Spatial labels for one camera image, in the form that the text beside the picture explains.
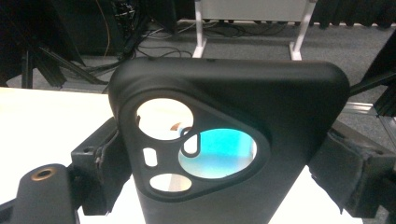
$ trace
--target white table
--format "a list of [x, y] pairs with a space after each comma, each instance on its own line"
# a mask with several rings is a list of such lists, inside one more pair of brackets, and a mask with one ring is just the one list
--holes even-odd
[[[101, 94], [0, 88], [0, 204], [16, 197], [21, 177], [38, 166], [71, 163], [70, 152], [112, 116]], [[145, 223], [134, 181], [128, 181], [107, 217], [86, 223]], [[304, 169], [271, 223], [362, 223], [335, 203]]]

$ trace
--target oval slot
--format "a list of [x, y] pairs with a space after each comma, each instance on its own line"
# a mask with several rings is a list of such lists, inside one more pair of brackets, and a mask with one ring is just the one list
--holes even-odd
[[154, 167], [158, 165], [157, 152], [153, 148], [144, 148], [143, 155], [145, 156], [145, 163], [147, 166]]
[[183, 145], [183, 151], [187, 154], [187, 157], [194, 156], [199, 151], [198, 135], [194, 135], [189, 138]]

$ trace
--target cable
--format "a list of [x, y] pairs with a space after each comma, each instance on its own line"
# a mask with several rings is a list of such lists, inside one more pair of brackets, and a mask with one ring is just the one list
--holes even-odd
[[95, 0], [95, 1], [96, 1], [96, 5], [99, 7], [100, 13], [102, 14], [103, 20], [105, 22], [106, 30], [107, 30], [107, 47], [106, 47], [105, 54], [103, 55], [103, 57], [106, 57], [108, 48], [110, 47], [110, 31], [108, 29], [108, 24], [107, 24], [107, 20], [105, 17], [105, 13], [103, 13], [102, 7], [100, 6], [98, 0]]
[[[234, 30], [236, 32], [234, 32], [233, 34], [229, 35], [229, 34], [227, 34], [226, 30], [224, 30], [224, 28], [228, 29], [228, 30]], [[210, 37], [238, 38], [238, 37], [243, 36], [244, 33], [245, 33], [245, 29], [243, 27], [222, 22], [222, 23], [219, 23], [216, 26], [213, 26], [212, 28], [206, 29], [205, 32], [204, 32], [204, 35], [207, 35], [207, 36], [210, 36]]]
[[[146, 52], [142, 51], [140, 48], [142, 48], [142, 49], [172, 49], [172, 51], [166, 52], [165, 54], [162, 54], [160, 56], [152, 56], [152, 55], [149, 55]], [[179, 58], [182, 57], [182, 55], [183, 55], [182, 53], [186, 53], [192, 58], [192, 54], [190, 52], [188, 52], [186, 50], [180, 50], [180, 49], [174, 48], [174, 47], [145, 47], [145, 46], [139, 46], [139, 47], [137, 47], [136, 50], [138, 52], [142, 53], [143, 55], [146, 55], [147, 57], [150, 57], [150, 58], [163, 58], [163, 57], [165, 57], [167, 55], [170, 55], [170, 54], [173, 54], [173, 53], [178, 53], [178, 57]]]
[[[271, 24], [269, 25], [269, 27], [267, 29], [264, 29], [263, 31], [259, 32], [259, 33], [253, 33], [253, 32], [249, 32], [247, 30], [245, 30], [245, 33], [248, 35], [277, 35], [280, 32], [282, 32], [283, 30], [285, 30], [285, 28], [288, 26], [287, 23], [285, 24], [281, 24], [280, 26], [278, 24]], [[273, 30], [274, 28], [278, 28], [280, 27], [280, 29], [276, 29], [274, 32], [270, 33], [269, 31]]]
[[[213, 22], [213, 23], [211, 23], [211, 24], [209, 24], [209, 26], [204, 26], [204, 29], [205, 28], [210, 28], [210, 27], [213, 27], [213, 26], [215, 26], [217, 24], [217, 22]], [[187, 26], [187, 27], [183, 27], [183, 28], [181, 28], [181, 27], [179, 27], [179, 29], [180, 30], [178, 30], [177, 31], [177, 33], [178, 34], [181, 34], [181, 33], [183, 33], [183, 32], [185, 32], [185, 31], [188, 31], [188, 30], [190, 30], [192, 27], [194, 27], [195, 26], [195, 23], [193, 23], [193, 24], [191, 24], [191, 25], [189, 25], [189, 26]], [[150, 38], [150, 39], [167, 39], [167, 38], [170, 38], [170, 37], [172, 37], [173, 35], [166, 35], [166, 36], [152, 36], [152, 35], [154, 35], [154, 34], [158, 34], [159, 32], [161, 32], [161, 31], [164, 31], [164, 29], [163, 28], [160, 28], [160, 29], [158, 29], [158, 30], [155, 30], [154, 32], [152, 32], [149, 36], [148, 36], [148, 38]]]
[[213, 22], [212, 24], [210, 24], [210, 22], [209, 22], [209, 23], [207, 23], [207, 24], [209, 24], [209, 25], [207, 25], [207, 26], [205, 26], [205, 24], [203, 25], [204, 29], [217, 26], [217, 25], [219, 24], [219, 22], [216, 21], [216, 22]]

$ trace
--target circular hole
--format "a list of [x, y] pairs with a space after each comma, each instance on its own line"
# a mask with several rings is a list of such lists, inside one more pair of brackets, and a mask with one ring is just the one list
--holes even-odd
[[186, 176], [176, 174], [156, 175], [149, 183], [154, 189], [164, 192], [181, 192], [188, 190], [192, 185]]
[[42, 171], [42, 172], [40, 172], [40, 173], [38, 173], [38, 177], [44, 177], [44, 176], [46, 176], [46, 175], [50, 175], [50, 170], [45, 170], [45, 171]]
[[244, 132], [214, 129], [197, 135], [187, 140], [186, 144], [191, 150], [198, 148], [198, 155], [193, 158], [186, 156], [182, 149], [178, 153], [181, 167], [191, 175], [208, 179], [223, 178], [247, 168], [256, 157], [256, 143]]
[[54, 167], [48, 167], [35, 172], [31, 178], [34, 181], [41, 181], [50, 178], [51, 176], [55, 175], [55, 173], [56, 169]]
[[137, 109], [138, 126], [146, 135], [159, 140], [179, 138], [182, 130], [191, 127], [193, 115], [190, 109], [172, 99], [146, 101]]

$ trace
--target floor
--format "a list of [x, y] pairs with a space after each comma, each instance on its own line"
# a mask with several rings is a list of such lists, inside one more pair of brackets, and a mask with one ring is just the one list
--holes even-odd
[[[241, 25], [251, 33], [259, 33], [265, 27], [268, 27], [267, 24], [244, 23]], [[188, 24], [180, 24], [180, 26], [184, 28]], [[289, 42], [293, 41], [295, 36], [297, 36], [299, 27], [288, 24], [282, 28], [283, 30], [280, 29], [278, 34], [276, 34], [276, 31], [272, 35], [268, 35], [267, 33], [267, 35], [251, 36], [235, 36], [233, 30], [227, 29], [223, 30], [221, 36], [219, 36], [218, 33], [213, 33], [209, 29], [206, 32], [210, 36], [207, 37], [208, 41], [204, 58], [290, 60]], [[353, 28], [343, 25], [331, 26], [326, 30], [321, 30], [318, 28], [318, 25], [314, 25], [308, 29], [303, 43], [303, 60], [321, 60], [334, 63], [346, 73], [350, 84], [353, 85], [360, 82], [376, 54], [381, 50], [394, 30], [395, 27], [382, 30], [375, 26], [367, 28], [357, 25]], [[159, 56], [171, 50], [163, 48], [147, 49], [144, 47], [171, 47], [193, 53], [196, 45], [193, 27], [183, 33], [170, 37], [164, 33], [152, 34], [149, 37], [141, 44], [140, 49], [152, 56]], [[176, 57], [178, 54], [170, 54], [168, 56]], [[183, 53], [182, 57], [189, 57], [189, 55]], [[83, 60], [90, 66], [117, 61], [115, 57], [100, 56], [84, 56]], [[111, 73], [105, 74], [100, 78], [102, 80], [109, 80], [110, 77]], [[9, 87], [20, 87], [21, 76], [11, 79], [7, 84]], [[71, 77], [68, 77], [68, 81], [61, 88], [55, 88], [47, 83], [39, 71], [36, 69], [34, 71], [34, 89], [101, 93], [104, 88], [105, 86], [93, 86]], [[378, 87], [366, 91], [351, 97], [349, 102], [374, 103], [384, 90], [384, 87]], [[396, 147], [390, 141], [389, 136], [377, 117], [343, 113], [338, 119], [375, 140], [380, 145], [396, 152]], [[383, 223], [386, 217], [384, 215], [385, 213], [386, 211], [380, 209], [376, 219], [364, 219], [364, 223]]]

